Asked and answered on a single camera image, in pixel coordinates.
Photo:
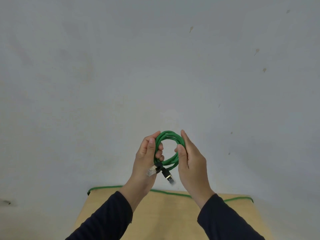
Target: long-sleeved shirt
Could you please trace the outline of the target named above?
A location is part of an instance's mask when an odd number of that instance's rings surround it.
[[[118,240],[132,216],[130,204],[117,191],[66,240]],[[217,194],[202,207],[198,223],[210,240],[264,239]]]

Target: gray wall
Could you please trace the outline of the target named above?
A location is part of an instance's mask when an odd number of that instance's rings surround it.
[[[17,203],[0,239],[65,238],[89,188],[126,182],[143,137],[181,129],[216,192],[251,195],[276,239],[318,238],[319,8],[0,0],[0,198]]]

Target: hand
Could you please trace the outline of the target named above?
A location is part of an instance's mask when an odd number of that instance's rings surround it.
[[[148,169],[154,165],[153,157],[156,151],[156,138],[158,135],[160,135],[160,131],[143,139],[140,148],[136,153],[131,177],[119,190],[129,202],[133,212],[141,200],[149,193],[156,180],[156,174],[149,177],[147,172]],[[155,155],[160,161],[165,159],[162,155],[162,150],[163,145],[160,143]]]
[[[177,145],[174,150],[179,156],[179,177],[184,188],[202,209],[210,197],[215,194],[208,181],[207,161],[184,130],[181,131],[181,136],[186,143],[186,148]]]

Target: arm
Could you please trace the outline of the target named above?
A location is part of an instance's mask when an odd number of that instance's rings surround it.
[[[132,221],[133,212],[153,187],[156,174],[147,176],[147,171],[153,166],[156,149],[155,138],[160,131],[145,137],[142,141],[133,164],[133,170],[128,182],[96,210],[81,226],[66,240],[119,240]],[[160,161],[163,145],[159,145],[155,154]]]
[[[201,209],[198,223],[210,240],[264,239],[210,188],[207,162],[182,130],[186,149],[177,145],[179,176],[185,189]]]

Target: green cable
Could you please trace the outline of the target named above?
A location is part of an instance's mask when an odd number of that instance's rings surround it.
[[[123,185],[116,185],[116,186],[101,186],[101,187],[93,187],[88,191],[88,195],[90,194],[91,190],[99,190],[99,189],[110,189],[110,188],[121,188]],[[188,198],[192,198],[191,195],[188,194],[184,194],[184,193],[171,193],[171,192],[166,192],[163,190],[157,190],[157,189],[151,189],[150,191],[152,192],[157,192],[157,193],[162,193],[162,194],[166,194],[166,195],[174,195],[174,196],[184,196],[184,197],[188,197]],[[241,199],[249,199],[252,201],[252,203],[254,202],[254,200],[249,197],[249,196],[238,196],[238,197],[234,197],[234,198],[230,198],[230,199],[226,199],[223,200],[224,202],[228,202],[228,201],[233,201],[233,200],[241,200]]]
[[[186,147],[186,145],[184,143],[184,139],[181,136],[179,136],[177,133],[174,133],[173,131],[166,130],[166,131],[162,132],[160,135],[158,135],[158,137],[155,140],[155,148],[156,149],[155,149],[154,155],[156,155],[161,141],[166,140],[166,139],[173,140],[177,144],[181,144],[181,145],[183,145],[183,147]],[[160,162],[160,160],[156,157],[154,157],[153,161],[154,161],[154,164]],[[178,164],[179,164],[178,153],[175,153],[173,157],[162,162],[162,165],[164,165],[164,166],[172,165],[171,167],[167,168],[168,171],[170,171],[171,169],[174,169],[176,166],[178,166]]]

